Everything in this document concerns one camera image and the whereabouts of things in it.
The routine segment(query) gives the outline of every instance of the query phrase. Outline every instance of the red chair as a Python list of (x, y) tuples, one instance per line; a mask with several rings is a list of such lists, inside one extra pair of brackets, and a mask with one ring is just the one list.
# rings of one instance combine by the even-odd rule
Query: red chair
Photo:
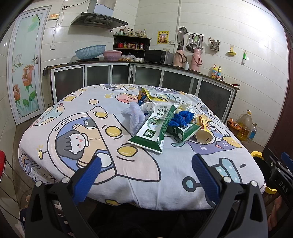
[[(13, 180), (9, 177), (9, 175), (7, 175), (4, 170), (5, 170), (5, 165), (6, 163), (11, 167), (12, 171), (14, 171), (14, 169), (12, 168), (12, 166), (10, 165), (10, 163), (7, 161), (5, 153), (0, 150), (0, 183), (1, 180), (3, 178), (3, 176), (5, 175), (18, 189), (20, 189), (24, 194), (26, 192), (24, 192), (20, 187), (18, 187)], [(30, 189), (32, 189), (29, 185), (27, 185), (27, 183), (15, 172), (15, 174), (26, 184), (26, 186), (28, 186)], [(15, 201), (18, 205), (20, 205), (13, 197), (11, 197), (7, 192), (5, 192), (1, 187), (0, 189), (7, 195), (9, 196), (13, 201)], [(1, 205), (0, 207), (5, 210), (7, 213), (9, 213), (11, 216), (13, 216), (9, 211), (7, 211), (5, 208), (3, 208)]]

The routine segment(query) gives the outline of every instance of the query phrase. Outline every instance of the door handle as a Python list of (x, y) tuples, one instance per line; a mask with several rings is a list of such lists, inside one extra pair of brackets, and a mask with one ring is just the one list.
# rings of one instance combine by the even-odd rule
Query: door handle
[(32, 59), (32, 61), (36, 60), (35, 64), (37, 64), (39, 62), (38, 58), (39, 58), (39, 55), (36, 55), (36, 57)]

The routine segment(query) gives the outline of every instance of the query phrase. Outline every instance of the blue plastic basket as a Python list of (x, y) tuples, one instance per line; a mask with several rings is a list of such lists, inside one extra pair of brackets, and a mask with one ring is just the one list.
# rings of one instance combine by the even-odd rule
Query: blue plastic basket
[(91, 59), (104, 53), (105, 48), (106, 45), (93, 45), (77, 50), (75, 53), (76, 56), (81, 60)]

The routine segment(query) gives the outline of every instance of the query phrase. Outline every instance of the light switch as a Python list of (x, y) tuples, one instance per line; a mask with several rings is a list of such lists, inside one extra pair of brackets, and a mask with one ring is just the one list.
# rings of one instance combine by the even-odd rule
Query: light switch
[(50, 16), (49, 16), (49, 20), (57, 20), (58, 19), (58, 17), (59, 17), (59, 14), (50, 14)]

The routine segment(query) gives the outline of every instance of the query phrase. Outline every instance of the range hood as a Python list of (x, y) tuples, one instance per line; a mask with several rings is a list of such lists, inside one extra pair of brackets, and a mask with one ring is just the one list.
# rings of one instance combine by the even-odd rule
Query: range hood
[(97, 26), (113, 29), (128, 22), (112, 17), (116, 0), (91, 0), (88, 11), (80, 13), (71, 25)]

